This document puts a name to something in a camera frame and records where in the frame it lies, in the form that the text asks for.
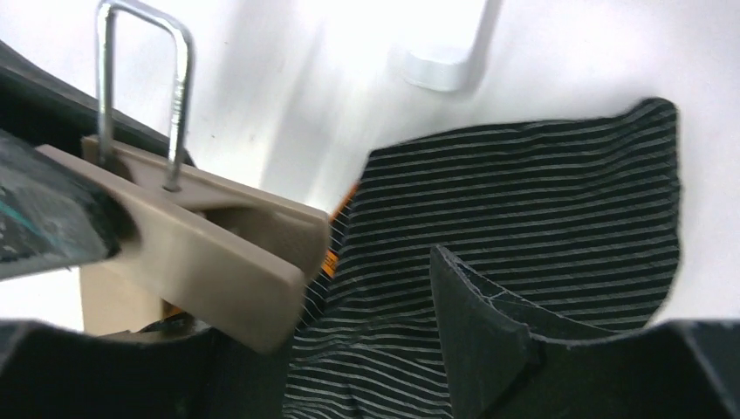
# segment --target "beige plastic clip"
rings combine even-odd
[[[112,58],[110,24],[116,10],[154,21],[169,31],[182,25],[135,1],[104,0],[99,7],[101,60]],[[38,151],[98,183],[128,212],[134,231],[121,253],[81,269],[82,279],[113,275],[181,307],[259,353],[292,333],[305,287],[319,272],[329,244],[328,215],[196,168],[181,167],[192,59],[180,32],[169,159],[111,140],[113,66],[99,65],[99,133],[83,140],[82,161],[42,146]],[[107,170],[93,164],[104,163]],[[94,276],[87,276],[92,269]],[[99,331],[99,334],[117,331]]]

